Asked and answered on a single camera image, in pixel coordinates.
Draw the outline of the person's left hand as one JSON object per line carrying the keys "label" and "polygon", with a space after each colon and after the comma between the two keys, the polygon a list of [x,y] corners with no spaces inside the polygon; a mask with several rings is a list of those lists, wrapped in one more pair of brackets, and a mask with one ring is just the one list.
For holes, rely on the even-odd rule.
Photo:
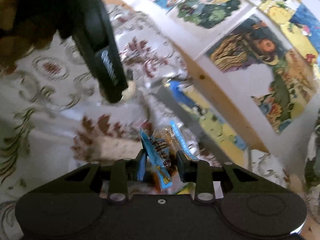
{"label": "person's left hand", "polygon": [[1,64],[14,63],[31,47],[50,44],[57,31],[53,21],[40,18],[23,0],[1,0]]}

